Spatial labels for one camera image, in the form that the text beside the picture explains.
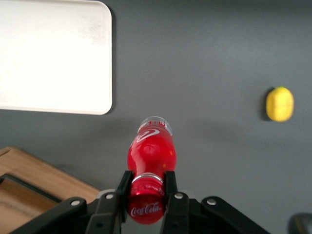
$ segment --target bottle cap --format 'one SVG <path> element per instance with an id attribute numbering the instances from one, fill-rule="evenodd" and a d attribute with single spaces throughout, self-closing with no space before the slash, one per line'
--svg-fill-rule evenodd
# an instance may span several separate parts
<path id="1" fill-rule="evenodd" d="M 167 120 L 165 120 L 162 117 L 158 117 L 158 116 L 152 116 L 152 117 L 148 117 L 145 120 L 143 120 L 140 124 L 140 127 L 138 129 L 137 132 L 139 132 L 141 130 L 141 128 L 146 127 L 146 126 L 162 126 L 164 127 L 169 134 L 172 136 L 172 130 L 171 127 L 168 123 Z"/>
<path id="2" fill-rule="evenodd" d="M 153 224 L 165 212 L 164 185 L 160 177 L 152 173 L 137 176 L 128 197 L 128 214 L 140 224 Z"/>

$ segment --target screw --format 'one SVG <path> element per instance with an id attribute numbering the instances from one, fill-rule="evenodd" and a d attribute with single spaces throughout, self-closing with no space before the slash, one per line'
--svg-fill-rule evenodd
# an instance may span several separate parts
<path id="1" fill-rule="evenodd" d="M 113 194 L 108 194 L 108 195 L 106 195 L 106 199 L 112 199 L 114 197 L 114 195 Z"/>
<path id="2" fill-rule="evenodd" d="M 72 201 L 72 203 L 70 203 L 72 206 L 76 206 L 80 204 L 80 201 L 76 200 L 76 201 Z"/>
<path id="3" fill-rule="evenodd" d="M 214 199 L 212 199 L 212 198 L 208 199 L 207 203 L 208 203 L 208 205 L 211 205 L 211 206 L 216 205 L 216 201 Z"/>
<path id="4" fill-rule="evenodd" d="M 176 199 L 182 199 L 183 198 L 183 194 L 182 193 L 177 193 L 177 194 L 175 194 L 175 198 Z"/>

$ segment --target red bottle cap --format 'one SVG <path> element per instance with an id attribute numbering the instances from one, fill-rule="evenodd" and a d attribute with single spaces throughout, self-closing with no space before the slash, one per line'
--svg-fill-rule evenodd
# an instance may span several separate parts
<path id="1" fill-rule="evenodd" d="M 137 176 L 128 197 L 128 214 L 140 224 L 153 224 L 165 213 L 164 185 L 160 177 L 152 173 Z"/>

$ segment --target plastic bottle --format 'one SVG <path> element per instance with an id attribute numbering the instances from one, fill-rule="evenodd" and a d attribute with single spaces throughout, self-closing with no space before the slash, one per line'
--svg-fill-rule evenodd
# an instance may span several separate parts
<path id="1" fill-rule="evenodd" d="M 165 212 L 164 174 L 174 171 L 176 151 L 172 131 L 161 117 L 145 119 L 128 153 L 128 169 L 134 172 L 128 197 L 128 214 L 141 224 L 160 220 Z"/>

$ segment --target coca-cola logo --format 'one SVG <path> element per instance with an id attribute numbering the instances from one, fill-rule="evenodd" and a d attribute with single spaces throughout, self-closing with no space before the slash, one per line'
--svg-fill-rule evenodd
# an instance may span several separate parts
<path id="1" fill-rule="evenodd" d="M 144 133 L 142 133 L 136 137 L 136 142 L 139 143 L 140 141 L 142 141 L 148 137 L 151 137 L 153 135 L 156 135 L 158 133 L 160 133 L 160 131 L 157 129 L 150 129 L 148 131 L 145 131 Z"/>
<path id="2" fill-rule="evenodd" d="M 149 203 L 145 207 L 137 208 L 133 207 L 130 214 L 132 217 L 138 215 L 147 215 L 150 213 L 155 213 L 157 211 L 161 211 L 161 207 L 159 207 L 159 202 Z"/>

